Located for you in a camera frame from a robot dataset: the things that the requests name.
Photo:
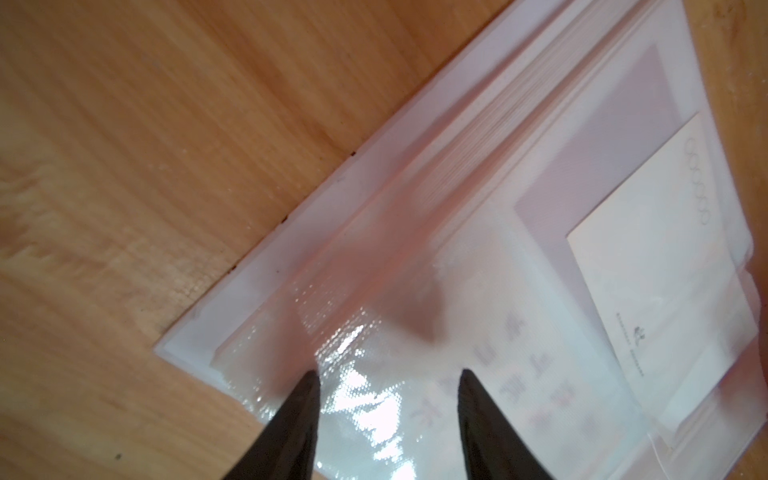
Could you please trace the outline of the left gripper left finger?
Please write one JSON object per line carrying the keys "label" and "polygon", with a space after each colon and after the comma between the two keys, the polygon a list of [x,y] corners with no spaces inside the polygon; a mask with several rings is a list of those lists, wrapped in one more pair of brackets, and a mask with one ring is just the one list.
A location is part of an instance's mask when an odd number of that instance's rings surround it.
{"label": "left gripper left finger", "polygon": [[321,382],[306,372],[226,479],[307,480],[314,471]]}

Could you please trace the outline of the white photo album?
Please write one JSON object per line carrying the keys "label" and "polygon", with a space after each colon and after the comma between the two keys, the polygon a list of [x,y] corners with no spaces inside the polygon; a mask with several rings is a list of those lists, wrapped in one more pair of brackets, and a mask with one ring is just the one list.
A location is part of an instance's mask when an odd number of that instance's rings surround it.
{"label": "white photo album", "polygon": [[558,479],[721,479],[767,417],[756,335],[673,437],[630,389],[568,234],[692,117],[757,327],[753,242],[679,1],[518,1],[158,342],[268,422],[322,382],[314,465],[462,479],[457,393],[510,314],[556,321],[613,445]]}

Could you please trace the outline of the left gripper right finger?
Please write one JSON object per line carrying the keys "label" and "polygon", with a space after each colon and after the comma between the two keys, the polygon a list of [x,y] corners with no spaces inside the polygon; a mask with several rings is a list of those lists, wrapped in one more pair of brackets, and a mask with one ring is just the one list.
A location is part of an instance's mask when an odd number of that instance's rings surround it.
{"label": "left gripper right finger", "polygon": [[457,412],[468,479],[552,478],[470,369],[460,375]]}

